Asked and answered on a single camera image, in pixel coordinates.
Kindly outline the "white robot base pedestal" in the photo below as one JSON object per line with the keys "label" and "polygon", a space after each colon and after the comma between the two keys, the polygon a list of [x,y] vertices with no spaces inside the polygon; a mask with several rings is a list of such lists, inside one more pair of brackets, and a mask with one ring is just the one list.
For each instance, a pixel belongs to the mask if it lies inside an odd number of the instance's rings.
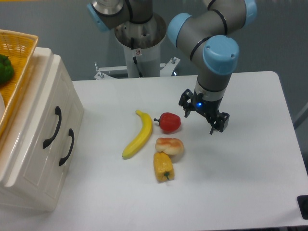
{"label": "white robot base pedestal", "polygon": [[156,13],[143,23],[127,21],[114,28],[115,38],[122,46],[126,61],[125,66],[99,68],[97,80],[113,79],[113,75],[125,74],[128,78],[167,77],[176,75],[180,59],[172,57],[167,63],[161,63],[161,43],[167,34],[164,19]]}

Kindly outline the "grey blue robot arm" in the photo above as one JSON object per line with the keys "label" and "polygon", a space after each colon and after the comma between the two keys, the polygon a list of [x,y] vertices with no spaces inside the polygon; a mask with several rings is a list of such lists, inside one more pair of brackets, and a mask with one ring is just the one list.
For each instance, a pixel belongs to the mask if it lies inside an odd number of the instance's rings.
{"label": "grey blue robot arm", "polygon": [[219,106],[239,58],[239,46],[229,35],[255,20],[257,4],[207,0],[205,5],[204,14],[180,13],[169,24],[153,12],[150,0],[94,0],[87,9],[100,31],[114,31],[129,77],[160,76],[160,44],[169,38],[199,70],[194,91],[186,90],[179,105],[186,115],[196,111],[205,117],[212,131],[223,132],[229,114]]}

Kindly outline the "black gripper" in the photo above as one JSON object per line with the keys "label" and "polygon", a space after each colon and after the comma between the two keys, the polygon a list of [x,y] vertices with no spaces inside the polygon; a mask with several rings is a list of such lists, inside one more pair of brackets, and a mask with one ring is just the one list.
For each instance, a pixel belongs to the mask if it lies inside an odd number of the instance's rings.
{"label": "black gripper", "polygon": [[214,131],[223,132],[228,126],[230,115],[228,113],[219,112],[219,106],[222,101],[222,91],[208,91],[195,88],[194,94],[186,89],[180,97],[179,106],[183,108],[187,118],[193,107],[197,113],[210,120],[211,130],[210,135]]}

